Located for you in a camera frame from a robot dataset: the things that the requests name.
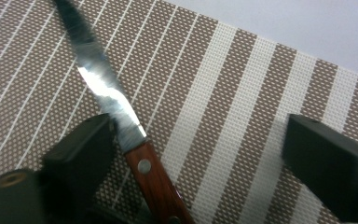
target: woven placemat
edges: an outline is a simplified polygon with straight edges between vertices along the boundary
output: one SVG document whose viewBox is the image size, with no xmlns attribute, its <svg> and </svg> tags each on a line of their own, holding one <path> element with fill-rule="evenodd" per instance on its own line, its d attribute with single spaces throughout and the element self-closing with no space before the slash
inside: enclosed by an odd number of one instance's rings
<svg viewBox="0 0 358 224">
<path fill-rule="evenodd" d="M 163 1 L 76 1 L 198 223 L 338 223 L 282 165 L 288 113 L 358 141 L 358 74 Z M 99 113 L 49 1 L 0 1 L 0 174 Z M 121 154 L 97 202 L 131 222 Z"/>
</svg>

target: wooden handle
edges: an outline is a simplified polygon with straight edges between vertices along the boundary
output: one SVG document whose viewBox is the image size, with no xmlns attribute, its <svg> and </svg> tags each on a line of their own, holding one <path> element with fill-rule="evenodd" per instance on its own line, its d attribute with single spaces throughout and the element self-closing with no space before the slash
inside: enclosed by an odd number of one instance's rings
<svg viewBox="0 0 358 224">
<path fill-rule="evenodd" d="M 151 142 L 129 151 L 125 157 L 150 211 L 160 223 L 194 223 Z"/>
</svg>

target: white surface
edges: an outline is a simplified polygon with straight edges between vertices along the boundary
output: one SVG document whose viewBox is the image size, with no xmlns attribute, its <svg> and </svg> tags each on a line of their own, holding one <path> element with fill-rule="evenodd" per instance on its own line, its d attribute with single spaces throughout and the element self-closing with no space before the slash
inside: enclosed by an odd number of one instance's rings
<svg viewBox="0 0 358 224">
<path fill-rule="evenodd" d="M 358 72 L 358 0 L 167 0 Z"/>
</svg>

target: knife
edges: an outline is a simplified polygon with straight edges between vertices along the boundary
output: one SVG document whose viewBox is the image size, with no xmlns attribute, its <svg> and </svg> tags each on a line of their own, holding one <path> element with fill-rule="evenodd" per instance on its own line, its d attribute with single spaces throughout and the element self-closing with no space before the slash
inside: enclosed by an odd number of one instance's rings
<svg viewBox="0 0 358 224">
<path fill-rule="evenodd" d="M 68 0 L 54 2 L 76 54 L 77 69 L 101 110 L 109 114 L 120 149 L 151 213 L 160 223 L 194 223 L 89 25 Z"/>
</svg>

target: metal rivet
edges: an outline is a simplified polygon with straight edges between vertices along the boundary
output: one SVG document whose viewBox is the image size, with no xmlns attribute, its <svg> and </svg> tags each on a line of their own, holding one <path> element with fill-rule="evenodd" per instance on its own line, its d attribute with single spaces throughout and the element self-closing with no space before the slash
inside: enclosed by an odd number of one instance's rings
<svg viewBox="0 0 358 224">
<path fill-rule="evenodd" d="M 0 178 L 0 188 L 7 188 L 13 185 L 20 183 L 27 177 L 27 174 L 24 172 L 17 172 L 10 175 L 5 175 Z"/>
<path fill-rule="evenodd" d="M 147 159 L 143 159 L 138 163 L 138 171 L 144 175 L 149 173 L 151 168 L 152 168 L 152 164 Z"/>
<path fill-rule="evenodd" d="M 170 219 L 168 219 L 168 223 L 169 224 L 181 224 L 181 221 L 180 221 L 179 217 L 170 217 Z"/>
</svg>

